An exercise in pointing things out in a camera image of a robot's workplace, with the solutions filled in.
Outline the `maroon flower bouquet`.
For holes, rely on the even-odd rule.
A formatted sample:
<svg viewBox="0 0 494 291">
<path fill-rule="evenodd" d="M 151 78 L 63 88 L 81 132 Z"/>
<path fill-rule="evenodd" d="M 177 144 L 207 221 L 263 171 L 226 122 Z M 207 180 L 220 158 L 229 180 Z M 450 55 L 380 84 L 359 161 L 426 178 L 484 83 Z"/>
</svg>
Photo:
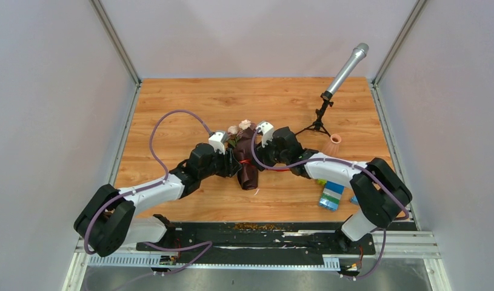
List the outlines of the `maroon flower bouquet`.
<svg viewBox="0 0 494 291">
<path fill-rule="evenodd" d="M 255 129 L 256 124 L 245 119 L 227 130 L 228 148 L 233 150 L 233 156 L 242 167 L 236 176 L 243 190 L 254 190 L 258 187 L 259 171 L 254 164 L 251 149 Z"/>
</svg>

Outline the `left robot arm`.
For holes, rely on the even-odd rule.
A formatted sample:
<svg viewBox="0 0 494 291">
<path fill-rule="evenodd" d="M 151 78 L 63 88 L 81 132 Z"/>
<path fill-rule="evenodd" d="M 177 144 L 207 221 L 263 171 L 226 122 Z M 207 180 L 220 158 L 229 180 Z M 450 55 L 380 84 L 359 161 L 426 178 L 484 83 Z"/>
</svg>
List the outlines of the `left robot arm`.
<svg viewBox="0 0 494 291">
<path fill-rule="evenodd" d="M 121 189 L 111 184 L 100 186 L 75 219 L 73 228 L 87 243 L 89 252 L 101 257 L 124 245 L 144 242 L 169 250 L 175 244 L 175 234 L 168 219 L 162 215 L 151 218 L 137 215 L 188 196 L 210 176 L 233 177 L 241 169 L 242 164 L 232 149 L 219 153 L 211 145 L 200 143 L 165 178 Z"/>
</svg>

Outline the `red ribbon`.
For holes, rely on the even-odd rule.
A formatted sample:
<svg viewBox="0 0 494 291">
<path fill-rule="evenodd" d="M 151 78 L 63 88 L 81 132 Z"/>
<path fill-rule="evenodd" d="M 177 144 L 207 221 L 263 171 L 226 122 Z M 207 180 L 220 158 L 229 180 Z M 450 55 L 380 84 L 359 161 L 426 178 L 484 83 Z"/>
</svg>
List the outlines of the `red ribbon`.
<svg viewBox="0 0 494 291">
<path fill-rule="evenodd" d="M 265 170 L 270 170 L 270 171 L 275 171 L 275 172 L 286 172 L 286 171 L 290 170 L 290 169 L 279 169 L 278 167 L 270 167 L 270 166 L 264 167 L 264 166 L 258 164 L 256 161 L 251 160 L 251 159 L 243 159 L 239 163 L 242 164 L 243 166 L 253 166 L 254 168 L 259 170 L 260 172 L 265 171 Z"/>
</svg>

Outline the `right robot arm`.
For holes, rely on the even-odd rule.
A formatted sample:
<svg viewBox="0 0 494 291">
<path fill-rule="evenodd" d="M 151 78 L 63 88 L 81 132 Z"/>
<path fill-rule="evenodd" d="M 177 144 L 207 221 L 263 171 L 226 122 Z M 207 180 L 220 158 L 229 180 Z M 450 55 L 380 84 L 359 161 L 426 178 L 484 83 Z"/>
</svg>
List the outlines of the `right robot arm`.
<svg viewBox="0 0 494 291">
<path fill-rule="evenodd" d="M 325 180 L 351 189 L 359 210 L 335 231 L 337 248 L 351 253 L 360 239 L 373 230 L 386 229 L 395 220 L 405 220 L 410 213 L 412 194 L 389 164 L 381 158 L 369 162 L 333 158 L 313 149 L 305 149 L 288 128 L 278 130 L 262 122 L 251 141 L 254 163 L 266 170 L 289 170 L 296 176 Z"/>
</svg>

